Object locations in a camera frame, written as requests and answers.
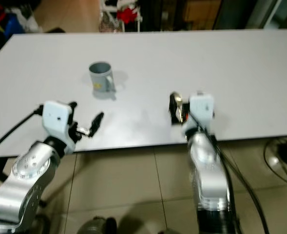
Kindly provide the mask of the gold metal spoon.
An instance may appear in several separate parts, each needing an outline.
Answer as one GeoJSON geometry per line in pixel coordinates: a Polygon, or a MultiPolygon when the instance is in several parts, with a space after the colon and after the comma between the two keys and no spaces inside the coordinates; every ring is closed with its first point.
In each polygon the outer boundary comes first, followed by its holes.
{"type": "Polygon", "coordinates": [[[184,129],[189,117],[189,103],[185,102],[177,92],[172,92],[169,97],[169,114],[172,125],[180,125],[183,137],[188,141],[189,137],[184,129]]]}

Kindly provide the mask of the grey mug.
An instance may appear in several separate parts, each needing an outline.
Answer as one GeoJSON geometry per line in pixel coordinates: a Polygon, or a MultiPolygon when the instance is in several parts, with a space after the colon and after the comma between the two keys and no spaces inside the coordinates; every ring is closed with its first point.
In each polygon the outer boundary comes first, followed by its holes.
{"type": "Polygon", "coordinates": [[[90,78],[97,92],[115,92],[115,82],[112,67],[108,62],[98,61],[88,67],[90,78]]]}

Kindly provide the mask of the white plastic bag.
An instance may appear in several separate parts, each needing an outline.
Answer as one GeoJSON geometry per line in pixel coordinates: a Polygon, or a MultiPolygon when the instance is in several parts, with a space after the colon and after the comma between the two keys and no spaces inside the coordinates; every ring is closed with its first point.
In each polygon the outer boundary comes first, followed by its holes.
{"type": "Polygon", "coordinates": [[[23,15],[22,12],[17,13],[18,21],[20,22],[21,26],[23,27],[25,33],[41,33],[42,28],[36,22],[36,18],[31,13],[29,16],[23,15]]]}

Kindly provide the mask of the blue bag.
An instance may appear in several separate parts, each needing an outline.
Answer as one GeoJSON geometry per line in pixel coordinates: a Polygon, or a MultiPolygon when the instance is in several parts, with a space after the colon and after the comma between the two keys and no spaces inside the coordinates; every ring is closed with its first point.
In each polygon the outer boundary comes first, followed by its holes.
{"type": "Polygon", "coordinates": [[[14,34],[25,34],[25,30],[16,16],[9,15],[6,21],[3,35],[8,39],[14,34]]]}

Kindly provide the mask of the grey robot foot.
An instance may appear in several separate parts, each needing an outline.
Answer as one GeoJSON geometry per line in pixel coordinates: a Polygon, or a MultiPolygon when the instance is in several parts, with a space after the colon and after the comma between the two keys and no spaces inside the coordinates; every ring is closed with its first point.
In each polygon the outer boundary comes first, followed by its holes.
{"type": "Polygon", "coordinates": [[[95,216],[79,227],[77,234],[117,234],[117,222],[114,217],[95,216]]]}

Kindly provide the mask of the brown cardboard box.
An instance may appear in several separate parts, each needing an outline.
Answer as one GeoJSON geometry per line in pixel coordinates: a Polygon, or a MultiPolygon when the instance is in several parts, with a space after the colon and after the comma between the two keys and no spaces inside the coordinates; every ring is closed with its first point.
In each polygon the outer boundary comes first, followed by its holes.
{"type": "Polygon", "coordinates": [[[212,30],[222,0],[187,0],[183,22],[186,30],[212,30]]]}

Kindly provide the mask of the red cloth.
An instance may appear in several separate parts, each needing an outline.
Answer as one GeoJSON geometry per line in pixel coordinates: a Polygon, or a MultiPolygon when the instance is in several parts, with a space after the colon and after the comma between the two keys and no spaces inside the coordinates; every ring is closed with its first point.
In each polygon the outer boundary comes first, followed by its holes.
{"type": "Polygon", "coordinates": [[[137,21],[138,16],[138,7],[124,7],[116,12],[117,19],[123,24],[130,24],[130,22],[137,21]]]}

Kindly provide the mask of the white rack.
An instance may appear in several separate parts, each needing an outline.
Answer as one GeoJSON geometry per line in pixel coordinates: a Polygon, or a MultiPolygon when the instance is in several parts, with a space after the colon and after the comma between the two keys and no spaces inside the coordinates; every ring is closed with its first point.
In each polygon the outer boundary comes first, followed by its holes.
{"type": "Polygon", "coordinates": [[[99,0],[99,31],[101,33],[141,33],[143,17],[138,0],[99,0]],[[116,17],[116,12],[124,7],[138,7],[137,21],[123,24],[116,17]]]}

